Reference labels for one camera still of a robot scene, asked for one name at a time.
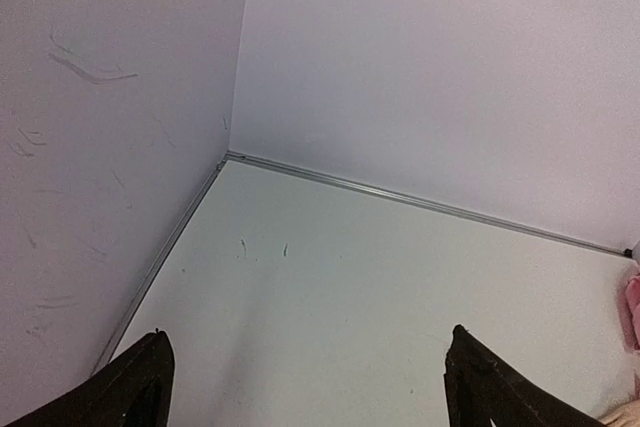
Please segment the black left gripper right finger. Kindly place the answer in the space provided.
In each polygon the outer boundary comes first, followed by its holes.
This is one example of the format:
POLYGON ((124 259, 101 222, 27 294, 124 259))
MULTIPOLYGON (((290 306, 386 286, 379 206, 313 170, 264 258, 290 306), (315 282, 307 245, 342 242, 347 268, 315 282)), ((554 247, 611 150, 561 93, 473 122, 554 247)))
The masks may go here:
POLYGON ((461 325, 452 331, 444 386, 451 427, 601 424, 530 382, 461 325))

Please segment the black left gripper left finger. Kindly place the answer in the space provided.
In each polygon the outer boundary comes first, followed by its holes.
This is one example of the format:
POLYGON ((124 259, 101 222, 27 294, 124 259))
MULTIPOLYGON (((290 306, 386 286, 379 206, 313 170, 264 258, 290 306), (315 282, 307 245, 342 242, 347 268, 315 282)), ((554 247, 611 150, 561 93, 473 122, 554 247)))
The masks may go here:
POLYGON ((174 372, 170 339, 156 330, 78 387, 11 425, 166 426, 174 372))

